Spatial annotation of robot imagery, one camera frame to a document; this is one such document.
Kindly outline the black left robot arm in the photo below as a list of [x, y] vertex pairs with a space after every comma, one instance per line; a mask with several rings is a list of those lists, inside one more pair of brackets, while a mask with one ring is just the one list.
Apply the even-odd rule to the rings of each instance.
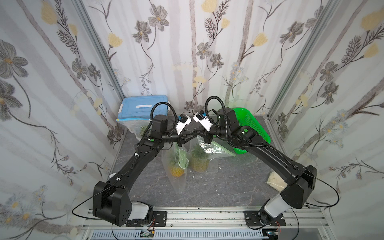
[[[172, 111], [175, 123], [169, 127], [168, 116], [154, 115], [157, 107], [165, 105]], [[123, 226], [130, 220], [144, 220], [150, 206], [141, 202], [132, 202], [129, 197], [131, 188], [145, 167], [156, 158], [165, 144], [181, 147], [188, 138], [177, 133], [176, 126], [181, 117], [167, 102], [159, 102], [151, 110], [151, 121], [145, 136], [135, 146], [130, 160], [109, 180], [98, 182], [94, 187], [93, 216], [116, 226]]]

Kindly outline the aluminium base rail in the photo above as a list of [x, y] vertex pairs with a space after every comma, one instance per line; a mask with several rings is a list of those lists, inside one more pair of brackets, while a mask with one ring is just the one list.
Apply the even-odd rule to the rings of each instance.
[[[166, 212], [155, 214], [154, 230], [181, 229], [245, 229], [258, 228], [263, 224], [256, 219], [258, 207], [157, 207], [154, 211]], [[320, 209], [303, 207], [288, 209], [276, 222], [265, 229], [278, 226], [279, 229], [325, 229], [329, 227]]]

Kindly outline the green plastic perforated basket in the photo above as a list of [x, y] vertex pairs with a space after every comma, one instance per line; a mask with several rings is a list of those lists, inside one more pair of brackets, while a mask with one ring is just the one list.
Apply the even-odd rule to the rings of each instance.
[[254, 128], [241, 124], [235, 110], [230, 110], [226, 117], [227, 142], [233, 149], [246, 151], [260, 159], [269, 156], [271, 145]]

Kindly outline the zip-top bag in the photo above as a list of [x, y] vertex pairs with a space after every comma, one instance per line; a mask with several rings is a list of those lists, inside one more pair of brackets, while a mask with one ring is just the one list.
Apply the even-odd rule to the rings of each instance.
[[195, 145], [200, 145], [204, 149], [204, 151], [209, 154], [210, 163], [209, 163], [209, 167], [208, 167], [207, 171], [203, 172], [205, 174], [215, 174], [219, 171], [218, 159], [236, 156], [235, 153], [231, 152], [230, 150], [223, 147], [219, 143], [212, 141], [211, 144], [206, 144], [204, 142], [204, 139], [202, 137], [198, 136], [189, 142], [188, 159], [189, 159], [189, 168], [190, 169], [192, 169], [190, 166], [191, 151]]
[[177, 194], [183, 193], [187, 185], [189, 165], [187, 150], [173, 144], [169, 149], [162, 151], [162, 163], [174, 191]]
[[127, 122], [128, 130], [135, 135], [136, 139], [140, 141], [145, 133], [150, 120], [133, 120]]

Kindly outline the pineapple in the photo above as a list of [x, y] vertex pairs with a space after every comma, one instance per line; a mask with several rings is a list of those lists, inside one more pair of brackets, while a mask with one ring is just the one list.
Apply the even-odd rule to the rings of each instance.
[[200, 145], [195, 145], [191, 151], [191, 168], [199, 173], [206, 172], [209, 167], [209, 154]]
[[186, 158], [184, 154], [173, 153], [169, 161], [169, 170], [171, 175], [175, 178], [179, 178], [185, 173]]

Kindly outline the beige cloth pad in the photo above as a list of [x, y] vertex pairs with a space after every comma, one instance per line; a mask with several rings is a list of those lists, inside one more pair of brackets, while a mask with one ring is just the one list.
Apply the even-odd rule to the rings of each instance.
[[280, 177], [276, 172], [270, 173], [266, 183], [279, 193], [288, 186], [282, 177]]

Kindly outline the blue lid storage box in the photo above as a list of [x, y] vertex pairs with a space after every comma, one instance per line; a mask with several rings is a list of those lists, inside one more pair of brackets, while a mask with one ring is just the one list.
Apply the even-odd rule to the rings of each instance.
[[166, 95], [155, 95], [125, 98], [119, 108], [116, 121], [127, 127], [128, 121], [150, 120], [151, 110], [159, 102], [168, 102], [168, 97]]

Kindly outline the zip-top bag by box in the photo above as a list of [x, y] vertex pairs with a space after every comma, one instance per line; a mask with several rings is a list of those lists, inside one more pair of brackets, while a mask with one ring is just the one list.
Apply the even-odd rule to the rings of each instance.
[[127, 122], [128, 130], [135, 135], [136, 139], [140, 141], [145, 133], [150, 120], [133, 120]]

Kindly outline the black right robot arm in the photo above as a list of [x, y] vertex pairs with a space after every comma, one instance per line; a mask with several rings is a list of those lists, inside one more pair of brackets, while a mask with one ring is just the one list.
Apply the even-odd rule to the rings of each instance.
[[205, 110], [198, 114], [205, 128], [206, 143], [214, 136], [226, 141], [231, 147], [246, 150], [254, 155], [287, 184], [275, 197], [260, 208], [259, 221], [263, 226], [271, 225], [286, 210], [301, 209], [315, 189], [317, 170], [303, 166], [271, 146], [252, 127], [241, 126], [234, 110], [227, 108], [218, 96], [211, 96], [205, 102]]

